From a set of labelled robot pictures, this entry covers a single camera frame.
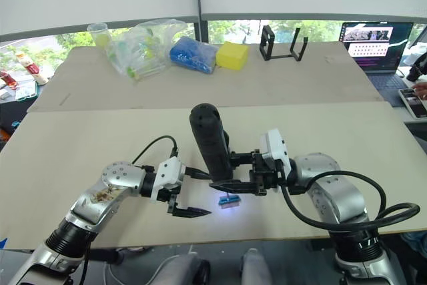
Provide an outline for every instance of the blue sponge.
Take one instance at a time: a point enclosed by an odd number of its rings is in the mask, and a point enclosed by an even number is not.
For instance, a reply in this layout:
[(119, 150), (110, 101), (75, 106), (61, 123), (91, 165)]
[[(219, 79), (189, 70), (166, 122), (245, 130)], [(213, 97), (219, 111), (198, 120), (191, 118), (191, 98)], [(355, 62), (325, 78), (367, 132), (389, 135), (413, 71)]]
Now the blue sponge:
[(169, 52), (171, 60), (185, 67), (212, 73), (218, 48), (189, 37), (181, 37)]

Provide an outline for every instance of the laptop screen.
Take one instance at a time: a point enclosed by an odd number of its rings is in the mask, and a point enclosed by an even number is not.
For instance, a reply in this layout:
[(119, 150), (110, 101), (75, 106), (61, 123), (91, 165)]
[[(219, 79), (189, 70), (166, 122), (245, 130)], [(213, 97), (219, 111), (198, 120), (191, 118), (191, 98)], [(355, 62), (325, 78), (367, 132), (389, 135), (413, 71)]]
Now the laptop screen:
[(343, 23), (340, 41), (363, 70), (397, 69), (412, 23)]

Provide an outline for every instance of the black cylindrical sensor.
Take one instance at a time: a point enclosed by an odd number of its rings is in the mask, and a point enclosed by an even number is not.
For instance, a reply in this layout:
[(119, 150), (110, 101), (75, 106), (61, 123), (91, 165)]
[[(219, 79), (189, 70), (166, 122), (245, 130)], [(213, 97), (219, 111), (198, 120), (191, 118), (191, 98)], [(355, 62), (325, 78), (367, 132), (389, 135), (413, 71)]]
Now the black cylindrical sensor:
[(228, 141), (216, 107), (210, 103), (195, 106), (189, 122), (212, 181), (231, 180), (233, 168), (230, 164)]

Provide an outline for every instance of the black cable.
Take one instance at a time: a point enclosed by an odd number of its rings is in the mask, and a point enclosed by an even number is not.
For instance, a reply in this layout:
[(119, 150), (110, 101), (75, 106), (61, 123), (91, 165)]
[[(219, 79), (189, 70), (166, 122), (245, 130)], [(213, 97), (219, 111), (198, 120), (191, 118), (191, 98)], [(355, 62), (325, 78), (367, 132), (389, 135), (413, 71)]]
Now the black cable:
[(148, 145), (147, 145), (147, 147), (145, 147), (143, 150), (142, 150), (142, 152), (140, 152), (139, 153), (139, 155), (132, 161), (132, 165), (133, 164), (135, 164), (137, 161), (138, 161), (138, 159), (154, 144), (154, 143), (156, 143), (157, 141), (159, 141), (159, 140), (161, 140), (161, 139), (165, 139), (165, 138), (167, 138), (167, 139), (170, 139), (171, 141), (172, 141), (172, 143), (173, 143), (173, 148), (172, 148), (172, 151), (171, 151), (171, 155), (170, 155), (170, 157), (172, 157), (172, 156), (177, 156), (178, 155), (178, 147), (177, 147), (177, 145), (176, 145), (176, 140), (175, 140), (175, 138), (173, 138), (172, 136), (169, 136), (169, 135), (163, 135), (163, 136), (160, 136), (160, 137), (157, 137), (155, 140), (153, 140), (151, 143), (149, 143)]
[(83, 265), (83, 271), (81, 272), (81, 278), (79, 285), (83, 285), (86, 279), (86, 273), (87, 273), (87, 265), (89, 264), (89, 252), (91, 251), (91, 244), (86, 249), (85, 253), (85, 263)]
[[(352, 177), (356, 177), (356, 178), (360, 178), (360, 176), (363, 176), (361, 174), (354, 173), (354, 172), (347, 172), (347, 171), (338, 170), (338, 171), (322, 173), (322, 174), (317, 175), (314, 178), (312, 178), (312, 180), (316, 181), (322, 177), (330, 176), (330, 175), (347, 175), (347, 176), (352, 176)], [(363, 178), (361, 178), (361, 179), (364, 180), (365, 182), (368, 182), (369, 184), (371, 182), (373, 182), (371, 179), (368, 178), (367, 180), (365, 180), (365, 178), (367, 178), (367, 177), (363, 176)], [(408, 218), (415, 216), (416, 214), (418, 214), (420, 212), (420, 206), (413, 204), (413, 203), (402, 203), (402, 204), (394, 205), (390, 208), (386, 208), (385, 210), (381, 210), (378, 214), (378, 218), (376, 218), (375, 220), (369, 221), (369, 222), (342, 223), (342, 224), (324, 223), (324, 222), (319, 222), (317, 220), (312, 220), (311, 218), (308, 218), (305, 215), (303, 215), (301, 212), (299, 212), (298, 209), (292, 203), (290, 195), (289, 195), (286, 187), (281, 186), (281, 188), (282, 188), (283, 196), (285, 198), (285, 202), (288, 205), (291, 212), (298, 219), (303, 221), (304, 223), (311, 225), (313, 227), (316, 227), (316, 228), (323, 229), (323, 230), (341, 231), (341, 232), (355, 232), (355, 231), (359, 231), (359, 230), (372, 230), (372, 229), (377, 229), (377, 228), (384, 227), (384, 226), (397, 224), (399, 222), (402, 222), (404, 220), (407, 220)], [(404, 208), (407, 208), (407, 210), (405, 210), (402, 213), (395, 214), (395, 215), (390, 216), (390, 217), (385, 217), (386, 215), (391, 214), (392, 212), (395, 212), (396, 210), (401, 210)]]
[(321, 173), (319, 175), (314, 176), (312, 179), (310, 179), (310, 181), (307, 184), (307, 190), (309, 190), (312, 185), (314, 184), (314, 182), (316, 180), (319, 180), (320, 178), (326, 177), (326, 176), (331, 176), (331, 175), (345, 175), (345, 176), (352, 176), (355, 178), (358, 178), (360, 180), (363, 180), (365, 182), (367, 182), (368, 184), (372, 185), (375, 187), (375, 189), (378, 191), (379, 195), (380, 195), (380, 209), (378, 210), (378, 213), (382, 212), (383, 210), (386, 209), (387, 206), (387, 195), (385, 193), (385, 191), (382, 189), (382, 187), (379, 185), (379, 183), (375, 182), (374, 180), (371, 180), (369, 177), (366, 177), (365, 175), (359, 174), (359, 173), (355, 173), (355, 172), (349, 172), (347, 170), (333, 170), (330, 172), (324, 172)]

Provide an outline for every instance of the person's hand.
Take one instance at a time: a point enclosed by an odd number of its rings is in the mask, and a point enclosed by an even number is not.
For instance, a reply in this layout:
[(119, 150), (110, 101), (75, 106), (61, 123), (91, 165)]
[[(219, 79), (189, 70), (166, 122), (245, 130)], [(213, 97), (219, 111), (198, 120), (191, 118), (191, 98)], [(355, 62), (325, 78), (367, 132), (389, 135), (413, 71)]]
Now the person's hand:
[(420, 99), (427, 99), (427, 82), (417, 83), (416, 85), (413, 85), (412, 88), (414, 88), (415, 95), (417, 95)]

